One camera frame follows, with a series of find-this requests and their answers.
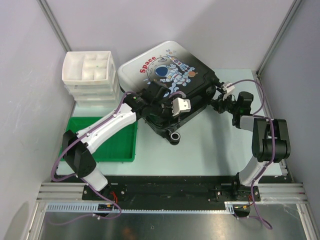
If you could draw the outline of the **space astronaut hardshell suitcase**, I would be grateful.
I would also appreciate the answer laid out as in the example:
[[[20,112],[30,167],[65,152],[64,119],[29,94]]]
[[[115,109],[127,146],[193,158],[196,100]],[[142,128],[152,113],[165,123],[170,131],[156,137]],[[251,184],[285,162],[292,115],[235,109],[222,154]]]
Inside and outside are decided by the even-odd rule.
[[[170,122],[146,123],[172,145],[180,142],[177,130],[204,110],[222,82],[215,72],[179,43],[168,40],[122,64],[118,70],[119,84],[124,92],[139,92],[152,82],[166,85],[170,93],[183,92],[190,100],[190,112],[181,113]]]

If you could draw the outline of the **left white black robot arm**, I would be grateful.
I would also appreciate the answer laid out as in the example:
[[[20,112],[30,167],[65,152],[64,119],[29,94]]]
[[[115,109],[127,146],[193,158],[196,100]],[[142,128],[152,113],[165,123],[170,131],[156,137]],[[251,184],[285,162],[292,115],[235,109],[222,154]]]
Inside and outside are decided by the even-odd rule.
[[[186,95],[171,93],[161,82],[153,81],[141,91],[124,93],[118,107],[89,127],[76,133],[68,130],[63,135],[61,158],[75,175],[93,189],[100,200],[110,196],[108,180],[98,169],[93,153],[110,137],[142,117],[155,116],[172,120],[181,113]]]

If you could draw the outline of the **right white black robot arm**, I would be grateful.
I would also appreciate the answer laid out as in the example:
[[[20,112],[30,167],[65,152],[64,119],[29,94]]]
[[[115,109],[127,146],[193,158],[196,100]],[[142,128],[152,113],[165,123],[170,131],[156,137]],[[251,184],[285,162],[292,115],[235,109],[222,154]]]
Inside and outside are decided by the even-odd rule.
[[[248,196],[248,187],[256,185],[268,167],[287,159],[291,154],[287,121],[252,114],[253,100],[253,94],[241,91],[236,100],[232,96],[219,96],[210,103],[219,114],[231,114],[234,127],[252,133],[252,157],[245,168],[236,174],[230,188],[231,196],[237,201]]]

